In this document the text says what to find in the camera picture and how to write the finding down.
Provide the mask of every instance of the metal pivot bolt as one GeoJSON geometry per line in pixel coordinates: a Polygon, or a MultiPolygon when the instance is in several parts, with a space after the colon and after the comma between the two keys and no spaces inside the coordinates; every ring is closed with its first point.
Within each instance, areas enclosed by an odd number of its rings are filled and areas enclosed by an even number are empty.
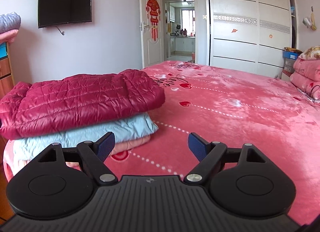
{"type": "Polygon", "coordinates": [[[198,182],[202,180],[202,176],[196,173],[189,174],[187,180],[191,182],[198,182]]]}
{"type": "Polygon", "coordinates": [[[100,180],[104,182],[110,182],[110,181],[113,181],[114,179],[115,179],[115,176],[113,174],[105,173],[100,176],[100,180]]]}

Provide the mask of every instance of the door handle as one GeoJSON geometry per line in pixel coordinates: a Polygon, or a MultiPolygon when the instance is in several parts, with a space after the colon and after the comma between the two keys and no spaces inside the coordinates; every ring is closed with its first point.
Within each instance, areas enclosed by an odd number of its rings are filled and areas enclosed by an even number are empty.
{"type": "Polygon", "coordinates": [[[146,25],[146,22],[140,23],[140,30],[145,34],[147,30],[150,30],[150,25],[146,25]]]}

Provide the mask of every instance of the red heart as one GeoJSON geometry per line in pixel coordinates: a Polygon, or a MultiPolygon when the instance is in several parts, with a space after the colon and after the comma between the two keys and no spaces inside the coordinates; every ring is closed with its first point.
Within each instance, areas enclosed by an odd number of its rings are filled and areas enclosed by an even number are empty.
{"type": "Polygon", "coordinates": [[[179,86],[185,89],[192,89],[192,85],[190,83],[182,83],[179,86]]]}
{"type": "Polygon", "coordinates": [[[128,151],[124,151],[124,152],[121,152],[121,153],[118,153],[116,155],[112,155],[111,156],[111,158],[116,160],[116,161],[124,161],[128,157],[129,157],[129,152],[128,151]]]}
{"type": "Polygon", "coordinates": [[[191,102],[189,101],[183,101],[183,102],[179,102],[179,104],[183,107],[189,107],[191,105],[191,102]]]}

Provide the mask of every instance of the red down jacket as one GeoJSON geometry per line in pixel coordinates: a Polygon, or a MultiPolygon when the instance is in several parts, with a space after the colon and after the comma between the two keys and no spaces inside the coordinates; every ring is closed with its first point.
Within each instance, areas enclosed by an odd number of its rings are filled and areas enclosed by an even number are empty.
{"type": "Polygon", "coordinates": [[[0,101],[0,135],[20,139],[66,131],[130,117],[164,101],[164,89],[139,70],[19,82],[0,101]]]}

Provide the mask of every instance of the television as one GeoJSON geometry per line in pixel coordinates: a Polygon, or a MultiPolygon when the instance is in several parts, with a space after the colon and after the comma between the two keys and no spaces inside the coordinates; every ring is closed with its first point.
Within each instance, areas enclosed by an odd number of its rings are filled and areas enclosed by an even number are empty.
{"type": "Polygon", "coordinates": [[[38,28],[92,22],[91,0],[38,0],[38,28]]]}

